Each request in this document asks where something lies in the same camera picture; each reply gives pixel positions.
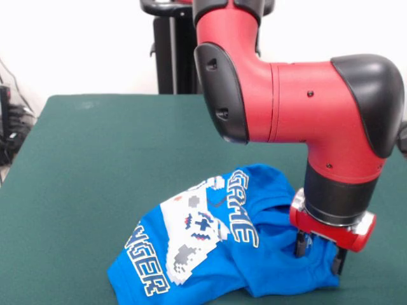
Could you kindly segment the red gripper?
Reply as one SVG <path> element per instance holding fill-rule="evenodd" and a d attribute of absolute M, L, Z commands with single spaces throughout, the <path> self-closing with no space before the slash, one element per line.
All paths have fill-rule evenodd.
<path fill-rule="evenodd" d="M 289 210 L 290 223 L 299 231 L 296 235 L 294 254 L 296 257 L 303 257 L 307 250 L 307 233 L 314 233 L 327 240 L 335 242 L 337 252 L 332 263 L 332 273 L 341 275 L 348 250 L 360 252 L 366 246 L 375 226 L 376 215 L 366 211 L 361 220 L 351 226 L 333 226 L 323 223 L 311 216 L 305 208 L 304 189 L 300 188 L 292 200 Z"/>

